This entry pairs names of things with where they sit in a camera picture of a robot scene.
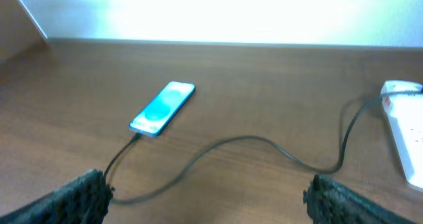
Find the blue screen Galaxy smartphone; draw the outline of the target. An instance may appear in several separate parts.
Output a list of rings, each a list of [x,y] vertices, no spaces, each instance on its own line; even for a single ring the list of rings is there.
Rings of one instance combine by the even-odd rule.
[[[129,129],[142,135],[158,136],[195,89],[193,83],[169,82],[129,123]]]

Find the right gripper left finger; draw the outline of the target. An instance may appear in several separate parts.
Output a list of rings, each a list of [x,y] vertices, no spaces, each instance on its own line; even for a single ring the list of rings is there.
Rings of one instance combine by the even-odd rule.
[[[101,170],[90,170],[45,196],[1,216],[1,224],[101,224],[114,189]]]

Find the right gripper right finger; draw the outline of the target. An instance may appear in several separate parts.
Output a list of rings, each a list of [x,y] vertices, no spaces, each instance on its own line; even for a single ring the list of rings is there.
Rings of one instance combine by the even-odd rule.
[[[316,174],[303,191],[314,224],[413,224],[330,177]]]

